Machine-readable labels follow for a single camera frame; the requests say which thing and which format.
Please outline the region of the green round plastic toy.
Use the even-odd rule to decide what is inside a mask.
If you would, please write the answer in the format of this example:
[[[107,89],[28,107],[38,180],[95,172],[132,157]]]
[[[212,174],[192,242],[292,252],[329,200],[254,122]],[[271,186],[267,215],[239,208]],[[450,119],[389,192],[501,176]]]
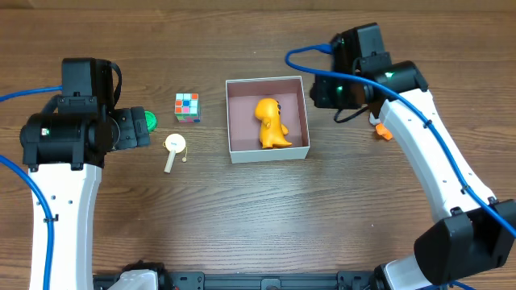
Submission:
[[[157,125],[158,125],[157,117],[151,111],[146,110],[144,113],[145,113],[148,132],[151,133],[157,128]]]

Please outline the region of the yellow wooden rattle drum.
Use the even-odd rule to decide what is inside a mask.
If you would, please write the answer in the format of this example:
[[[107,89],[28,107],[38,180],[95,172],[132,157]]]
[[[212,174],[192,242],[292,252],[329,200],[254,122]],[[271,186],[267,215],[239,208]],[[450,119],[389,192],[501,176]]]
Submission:
[[[170,173],[172,171],[173,162],[175,160],[176,154],[184,152],[185,155],[182,157],[181,161],[183,163],[187,162],[187,146],[185,138],[179,134],[171,134],[166,140],[163,142],[163,147],[165,147],[169,151],[169,155],[164,167],[165,173]]]

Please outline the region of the white plush duck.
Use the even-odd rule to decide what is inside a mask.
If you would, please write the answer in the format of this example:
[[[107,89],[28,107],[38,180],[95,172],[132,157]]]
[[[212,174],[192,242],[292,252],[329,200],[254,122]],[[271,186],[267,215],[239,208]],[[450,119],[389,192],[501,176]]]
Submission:
[[[393,138],[392,133],[381,123],[379,118],[375,118],[373,113],[369,114],[369,123],[374,127],[378,136],[390,141]]]

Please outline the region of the colourful puzzle cube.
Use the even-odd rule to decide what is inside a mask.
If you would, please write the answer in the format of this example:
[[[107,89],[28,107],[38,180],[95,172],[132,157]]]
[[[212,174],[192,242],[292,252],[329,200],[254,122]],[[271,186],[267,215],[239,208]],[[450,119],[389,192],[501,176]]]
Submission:
[[[178,122],[200,122],[201,107],[197,93],[177,93],[174,113]]]

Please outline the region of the orange dinosaur toy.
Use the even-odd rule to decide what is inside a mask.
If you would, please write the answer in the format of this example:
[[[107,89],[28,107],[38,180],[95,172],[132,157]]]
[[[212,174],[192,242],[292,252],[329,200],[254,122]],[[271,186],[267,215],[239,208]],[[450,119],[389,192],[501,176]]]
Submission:
[[[259,140],[263,149],[290,147],[285,136],[288,128],[281,121],[281,105],[278,100],[264,98],[255,108],[255,117],[261,122]]]

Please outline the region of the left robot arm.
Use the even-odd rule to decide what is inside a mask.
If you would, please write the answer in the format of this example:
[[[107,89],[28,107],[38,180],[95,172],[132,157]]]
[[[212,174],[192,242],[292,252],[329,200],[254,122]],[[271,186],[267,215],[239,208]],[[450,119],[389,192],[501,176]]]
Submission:
[[[91,289],[94,207],[110,151],[150,143],[144,108],[48,106],[20,132],[31,186],[31,289]]]

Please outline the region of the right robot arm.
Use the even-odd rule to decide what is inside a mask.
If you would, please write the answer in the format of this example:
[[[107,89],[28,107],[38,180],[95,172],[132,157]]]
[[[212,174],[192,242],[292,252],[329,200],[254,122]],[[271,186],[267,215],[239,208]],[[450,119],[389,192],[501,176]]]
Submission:
[[[379,104],[374,118],[397,140],[431,206],[434,225],[415,240],[411,255],[377,267],[370,287],[429,288],[502,267],[515,240],[515,202],[499,201],[472,171],[415,64],[314,75],[310,96],[319,108]]]

